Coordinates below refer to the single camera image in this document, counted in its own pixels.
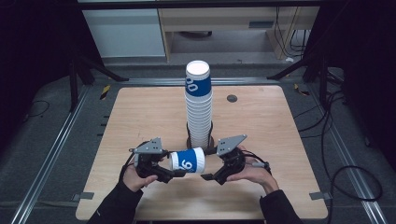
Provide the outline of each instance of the black horizontal bar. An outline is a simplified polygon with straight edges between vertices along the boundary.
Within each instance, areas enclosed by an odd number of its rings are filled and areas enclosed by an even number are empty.
[[[139,2],[58,3],[58,7],[81,10],[197,8],[197,7],[321,7],[346,0],[184,0]]]

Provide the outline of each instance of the hand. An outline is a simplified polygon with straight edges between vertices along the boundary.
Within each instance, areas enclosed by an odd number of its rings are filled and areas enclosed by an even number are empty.
[[[126,185],[126,187],[128,187],[128,189],[130,189],[133,192],[137,192],[138,190],[143,188],[143,186],[147,187],[149,184],[154,182],[156,179],[158,179],[158,176],[156,176],[156,175],[151,175],[146,178],[141,178],[137,174],[134,166],[130,163],[128,165],[128,168],[126,168],[126,170],[125,170],[123,182]]]
[[[246,150],[246,148],[243,146],[238,147],[241,150]],[[246,179],[253,183],[260,184],[264,188],[266,194],[279,189],[276,180],[264,168],[254,167],[251,165],[251,163],[256,162],[256,159],[252,157],[246,157],[245,160],[245,168],[238,174],[228,176],[227,181]]]

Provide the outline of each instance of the black sleeve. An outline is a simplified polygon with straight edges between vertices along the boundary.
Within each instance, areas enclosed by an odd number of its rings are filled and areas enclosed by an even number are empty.
[[[121,181],[105,197],[88,224],[131,224],[143,191],[133,192]]]
[[[276,190],[260,198],[262,214],[267,224],[302,224],[283,190]]]

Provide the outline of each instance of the wooden tabletop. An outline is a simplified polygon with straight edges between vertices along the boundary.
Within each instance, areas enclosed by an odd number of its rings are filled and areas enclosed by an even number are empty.
[[[237,96],[235,103],[227,96]],[[269,161],[273,176],[300,218],[325,218],[323,200],[312,201],[319,191],[304,146],[282,89],[278,86],[214,86],[214,139],[247,134],[243,146]],[[183,87],[121,89],[92,165],[81,199],[78,219],[89,219],[117,184],[121,166],[131,147],[160,136],[167,150],[186,149],[187,113]],[[205,173],[221,166],[216,155],[206,157]],[[169,169],[168,161],[160,165]],[[154,182],[143,189],[136,220],[263,219],[261,186],[241,180],[225,183],[204,181],[198,174],[174,178],[168,184]]]

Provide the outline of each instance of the blue and white paper cup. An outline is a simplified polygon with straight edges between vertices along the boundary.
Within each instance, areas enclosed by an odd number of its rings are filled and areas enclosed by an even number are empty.
[[[188,173],[203,173],[205,170],[205,154],[200,147],[172,152],[170,154],[171,170],[186,170]]]
[[[193,61],[186,67],[186,111],[192,147],[206,149],[212,122],[212,83],[209,64]]]

